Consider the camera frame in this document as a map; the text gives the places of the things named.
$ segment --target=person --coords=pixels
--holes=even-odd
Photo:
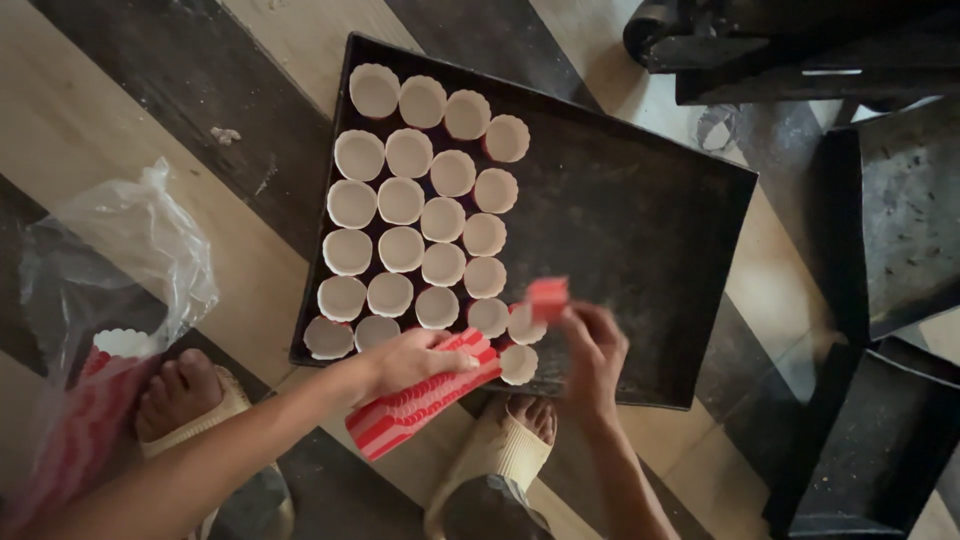
[[[614,393],[627,338],[606,309],[583,302],[571,302],[560,325],[570,371],[559,405],[569,408],[587,436],[611,538],[679,540],[617,419]],[[198,524],[207,523],[251,477],[269,471],[267,464],[327,414],[438,373],[477,367],[476,359],[463,353],[430,350],[447,337],[446,331],[407,331],[256,406],[237,397],[238,386],[226,370],[199,351],[187,351],[166,362],[143,395],[135,428],[149,458],[16,536],[201,538],[209,527]],[[428,537],[552,538],[525,492],[557,428],[550,400],[493,400],[427,508]]]

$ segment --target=slipper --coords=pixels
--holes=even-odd
[[[216,369],[217,380],[220,382],[220,388],[224,398],[217,406],[211,408],[205,414],[167,433],[156,441],[149,443],[140,442],[140,451],[145,458],[150,459],[155,457],[163,451],[177,446],[179,443],[198,433],[209,430],[227,420],[227,418],[236,416],[252,406],[250,399],[247,398],[247,394],[243,391],[243,387],[240,386],[240,382],[236,377],[222,366],[213,367]],[[280,473],[279,467],[276,466],[276,462],[271,463],[270,466],[282,479],[283,475]],[[210,534],[218,511],[219,508],[211,512],[210,515],[204,519],[203,523],[194,528],[189,534],[188,539],[205,540]],[[268,530],[264,532],[265,537],[275,540],[289,538],[293,532],[294,518],[293,501],[290,498],[289,491],[287,491],[285,499],[277,507],[276,516],[271,519]]]
[[[500,396],[487,405],[473,425],[467,443],[446,473],[423,517],[428,540],[444,540],[443,516],[446,500],[465,481],[485,475],[512,479],[526,494],[540,468],[550,456],[553,445],[541,441],[507,410],[508,396]],[[557,411],[554,409],[554,426]]]

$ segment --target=metal tray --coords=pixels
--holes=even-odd
[[[534,278],[569,276],[571,294],[608,305],[631,339],[617,400],[689,408],[756,173],[615,118],[356,33],[347,42],[336,134],[359,129],[385,140],[403,127],[397,112],[370,120],[353,108],[348,76],[354,66],[368,62],[390,67],[401,81],[427,75],[447,93],[479,91],[494,115],[512,114],[526,122],[530,150],[515,163],[490,161],[478,141],[454,141],[443,126],[425,131],[435,152],[463,150],[478,171],[497,166],[519,181],[516,206],[501,216],[508,238],[497,258],[507,268],[507,287],[499,298],[510,304],[522,298]],[[331,153],[332,144],[318,151]],[[339,180],[333,159],[329,161],[322,180],[326,186]],[[372,187],[389,176],[384,167]],[[428,198],[436,196],[425,177],[420,184]],[[458,200],[468,214],[478,211],[469,196]],[[290,361],[298,365],[330,363],[311,357],[302,336],[319,315],[317,289],[330,276],[320,246],[332,227],[324,212],[290,348]],[[375,242],[385,228],[377,216],[366,232]],[[369,282],[381,271],[375,260],[360,279]],[[423,286],[419,271],[407,277],[415,289]],[[463,307],[468,300],[463,284],[452,288]],[[360,318],[368,314],[365,307]],[[413,309],[397,321],[403,329],[416,324]],[[462,312],[451,329],[465,327]],[[563,341],[549,332],[535,349],[540,367],[531,382],[511,387],[497,381],[490,387],[559,395],[566,371]]]
[[[828,135],[825,295],[866,345],[960,305],[960,100]]]
[[[960,367],[834,345],[763,517],[773,538],[906,538],[960,442]]]

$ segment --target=hand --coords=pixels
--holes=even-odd
[[[570,350],[564,399],[584,426],[616,419],[616,382],[630,342],[604,307],[571,302],[560,321]]]
[[[367,362],[371,376],[369,389],[359,405],[439,373],[463,373],[480,367],[480,362],[466,353],[430,350],[450,335],[442,330],[413,329],[380,344],[368,356],[357,355]]]

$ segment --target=clear plastic bag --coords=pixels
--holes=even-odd
[[[36,461],[7,515],[17,527],[96,477],[160,353],[217,303],[210,244],[167,193],[163,158],[110,180],[25,231],[21,303],[47,375]]]

